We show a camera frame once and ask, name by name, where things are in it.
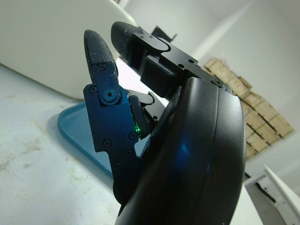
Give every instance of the black curved housing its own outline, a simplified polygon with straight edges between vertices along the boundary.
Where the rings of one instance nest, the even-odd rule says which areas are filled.
[[[145,169],[116,225],[231,221],[245,166],[240,101],[199,78],[189,78],[178,95],[175,110],[149,141]]]

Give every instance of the robotic hand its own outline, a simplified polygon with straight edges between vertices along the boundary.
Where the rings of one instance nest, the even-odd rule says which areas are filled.
[[[228,225],[245,167],[244,117],[228,85],[197,60],[140,28],[116,22],[112,43],[141,81],[170,100],[128,95],[104,40],[84,33],[92,84],[84,88],[96,152],[108,154],[116,225]],[[150,134],[140,157],[135,143]]]

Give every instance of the stacked cardboard boxes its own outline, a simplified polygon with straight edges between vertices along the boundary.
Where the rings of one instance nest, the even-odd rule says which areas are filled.
[[[246,124],[247,159],[276,144],[294,132],[293,127],[252,86],[238,77],[221,60],[211,58],[204,70],[229,84],[233,94],[241,99]]]

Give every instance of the green led light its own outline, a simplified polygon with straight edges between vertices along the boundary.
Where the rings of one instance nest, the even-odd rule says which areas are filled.
[[[138,132],[138,133],[141,131],[141,129],[139,128],[139,126],[137,125],[136,122],[135,122],[135,131]]]

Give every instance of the white ceiling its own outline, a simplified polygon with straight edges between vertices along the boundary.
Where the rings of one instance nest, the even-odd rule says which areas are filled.
[[[300,32],[300,0],[272,0]]]
[[[218,19],[228,17],[251,1],[252,0],[201,0],[202,4]]]

